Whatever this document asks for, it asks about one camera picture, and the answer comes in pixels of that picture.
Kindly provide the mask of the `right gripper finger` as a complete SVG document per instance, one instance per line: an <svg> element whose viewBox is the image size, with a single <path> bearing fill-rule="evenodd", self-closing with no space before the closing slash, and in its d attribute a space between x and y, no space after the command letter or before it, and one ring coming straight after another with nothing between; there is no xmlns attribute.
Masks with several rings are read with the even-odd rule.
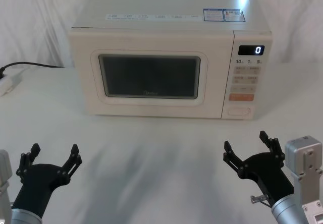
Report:
<svg viewBox="0 0 323 224"><path fill-rule="evenodd" d="M283 153L278 138L269 138L265 131L260 131L260 140L267 146L274 159L279 163L279 167L284 166L285 154Z"/></svg>
<svg viewBox="0 0 323 224"><path fill-rule="evenodd" d="M248 163L247 161L242 161L232 150L229 141L224 142L223 161L229 165L241 179L248 178Z"/></svg>

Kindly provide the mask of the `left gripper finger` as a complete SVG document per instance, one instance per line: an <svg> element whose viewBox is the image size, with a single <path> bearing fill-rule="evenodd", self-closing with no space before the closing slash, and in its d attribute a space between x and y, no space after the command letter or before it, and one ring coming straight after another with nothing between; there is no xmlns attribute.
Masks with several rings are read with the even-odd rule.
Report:
<svg viewBox="0 0 323 224"><path fill-rule="evenodd" d="M74 144L71 149L70 156L64 165L58 171L59 184L67 185L70 183L72 175L81 165L82 159L79 154L79 148L77 144Z"/></svg>
<svg viewBox="0 0 323 224"><path fill-rule="evenodd" d="M20 163L19 167L16 171L16 175L21 177L25 173L27 173L27 170L32 166L34 160L40 153L40 147L38 143L35 143L32 145L30 152L22 153L20 155Z"/></svg>

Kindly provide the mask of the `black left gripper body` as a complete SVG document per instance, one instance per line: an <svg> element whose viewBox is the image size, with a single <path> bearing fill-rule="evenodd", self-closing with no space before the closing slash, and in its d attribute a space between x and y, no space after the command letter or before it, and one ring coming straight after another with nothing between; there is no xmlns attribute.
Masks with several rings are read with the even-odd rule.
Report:
<svg viewBox="0 0 323 224"><path fill-rule="evenodd" d="M12 209L26 210L42 218L54 190L69 184L69 170L67 164L21 164L17 175L21 178L22 187Z"/></svg>

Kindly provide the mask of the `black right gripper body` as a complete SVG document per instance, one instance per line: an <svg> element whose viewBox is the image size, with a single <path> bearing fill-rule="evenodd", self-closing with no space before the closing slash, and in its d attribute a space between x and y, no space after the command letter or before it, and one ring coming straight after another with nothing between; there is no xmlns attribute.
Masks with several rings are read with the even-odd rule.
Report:
<svg viewBox="0 0 323 224"><path fill-rule="evenodd" d="M282 171L285 155L263 152L239 161L238 177L254 181L270 205L294 194L294 187Z"/></svg>

